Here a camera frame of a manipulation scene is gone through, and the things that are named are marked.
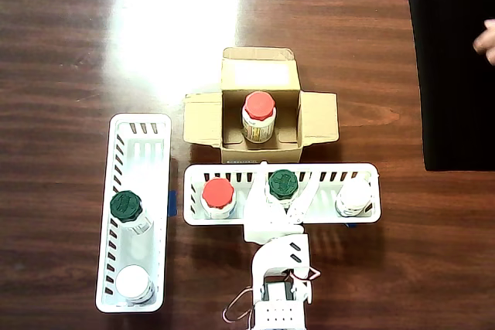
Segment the person's bare hand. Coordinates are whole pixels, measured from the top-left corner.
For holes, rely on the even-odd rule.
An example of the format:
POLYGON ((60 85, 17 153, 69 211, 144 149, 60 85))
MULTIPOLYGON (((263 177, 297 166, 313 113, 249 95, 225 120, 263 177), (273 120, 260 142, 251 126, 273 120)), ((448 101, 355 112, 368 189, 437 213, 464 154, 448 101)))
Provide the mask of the person's bare hand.
POLYGON ((474 50, 484 55, 487 61, 495 65, 495 19, 484 21, 485 29, 480 33, 473 42, 474 50))

